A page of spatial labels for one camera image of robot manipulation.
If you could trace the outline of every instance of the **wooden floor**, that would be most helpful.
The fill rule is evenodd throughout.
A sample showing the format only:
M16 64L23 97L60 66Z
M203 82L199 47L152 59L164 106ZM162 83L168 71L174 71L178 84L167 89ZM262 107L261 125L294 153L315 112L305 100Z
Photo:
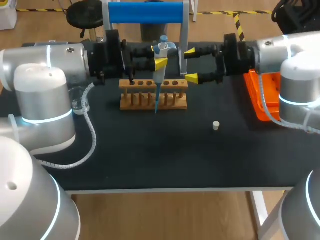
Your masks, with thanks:
M68 0L61 2L68 7ZM273 10L278 2L199 0L198 10ZM50 9L59 8L59 4L57 0L19 0L17 7ZM249 41L281 34L270 15L241 15L240 22ZM121 24L118 29L121 38L129 42L141 41L138 24ZM0 50L19 47L26 42L77 42L81 40L80 32L68 25L63 13L20 12L14 30L0 31ZM190 22L189 41L222 41L224 34L236 32L232 17L199 15L196 23ZM100 28L97 33L102 36L103 30ZM169 25L169 40L178 41L179 33L179 25ZM282 192L264 192L264 195L270 212ZM76 203L81 215L81 240L257 239L250 204L244 192L78 195Z

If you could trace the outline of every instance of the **orange tray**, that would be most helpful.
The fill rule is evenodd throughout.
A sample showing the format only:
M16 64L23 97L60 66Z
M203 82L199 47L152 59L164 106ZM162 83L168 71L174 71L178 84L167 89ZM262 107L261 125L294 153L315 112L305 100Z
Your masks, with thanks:
M265 113L264 107L262 106L259 88L259 76L256 74L256 71L250 70L249 73L244 74L243 77L245 80L246 87L248 88L256 116L260 121L271 121ZM280 120L279 91L281 87L281 75L280 73L264 74L262 76L262 79L264 97L269 112L275 119Z

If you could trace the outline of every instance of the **cable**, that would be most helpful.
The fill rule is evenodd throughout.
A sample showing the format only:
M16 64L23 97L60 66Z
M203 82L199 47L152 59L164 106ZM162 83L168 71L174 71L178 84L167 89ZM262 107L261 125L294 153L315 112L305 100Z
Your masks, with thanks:
M262 78L261 74L259 75L259 88L260 88L260 95L261 95L262 106L263 106L264 112L266 113L266 115L269 117L269 119L272 122L274 122L275 124L280 125L281 127L285 127L285 128L289 128L289 129L296 129L296 130L303 130L306 133L315 133L315 134L319 134L320 135L320 130L317 130L317 129L313 128L313 127L307 126L311 114L307 114L305 116L303 125L290 123L290 122L286 122L286 121L283 121L283 120L282 121L276 120L271 115L271 113L269 112L269 109L267 107L266 98L265 98L265 92L264 92L263 78Z
M96 135L96 131L94 129L94 126L92 125L89 115L88 115L88 110L86 107L86 102L87 102L87 95L90 92L91 89L93 89L95 87L95 85L93 83L91 83L83 92L82 95L82 99L81 99L81 106L82 106L82 111L83 111L83 115L85 118L86 123L88 124L88 127L90 129L91 135L92 135L92 146L90 151L87 153L87 155L81 159L80 161L77 161L75 163L72 164L68 164L68 165L60 165L60 164L54 164L51 162L47 162L47 161L42 161L42 160L38 160L43 166L49 167L49 168L53 168L53 169L73 169L75 167L80 166L81 164L83 164L84 162L86 162L94 153L96 146L97 146L97 135Z

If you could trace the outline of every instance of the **black table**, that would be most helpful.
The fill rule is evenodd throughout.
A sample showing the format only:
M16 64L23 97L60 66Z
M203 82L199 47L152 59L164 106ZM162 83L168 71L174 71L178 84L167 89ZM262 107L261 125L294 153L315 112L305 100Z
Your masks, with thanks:
M209 73L214 67L210 56L188 61L189 73ZM177 76L173 57L166 78ZM151 79L152 73L136 78ZM70 170L47 169L66 191L284 188L320 166L319 137L260 122L242 76L226 77L220 85L190 83L187 110L157 114L120 111L118 86L119 81L109 80L89 94L98 139L91 159ZM0 106L0 117L20 114L11 92L4 90ZM39 159L69 164L87 154L92 143L88 126L83 116L75 115L74 121L75 143ZM220 122L218 131L213 121Z

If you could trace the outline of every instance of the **yellow black hazard tape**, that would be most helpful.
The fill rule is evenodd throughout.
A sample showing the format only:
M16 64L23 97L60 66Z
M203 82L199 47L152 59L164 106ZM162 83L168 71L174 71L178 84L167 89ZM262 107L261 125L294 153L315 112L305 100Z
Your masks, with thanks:
M37 8L37 9L23 9L23 8L17 8L17 12L58 12L61 13L63 10L61 8L55 8L55 9L47 9L47 8ZM233 14L272 14L272 11L200 11L197 13L197 15L233 15Z
M234 19L234 23L235 23L235 26L236 26L236 30L237 30L237 33L238 33L238 36L240 38L240 41L245 41L246 38L245 38L245 34L244 34L244 31L242 29L242 26L240 24L240 18L239 18L239 14L233 14L233 19Z
M61 13L63 10L60 8L56 8L56 9L22 9L22 8L17 8L16 9L17 12L56 12L56 13Z
M233 14L272 14L272 11L200 11L197 13L197 15L233 15Z

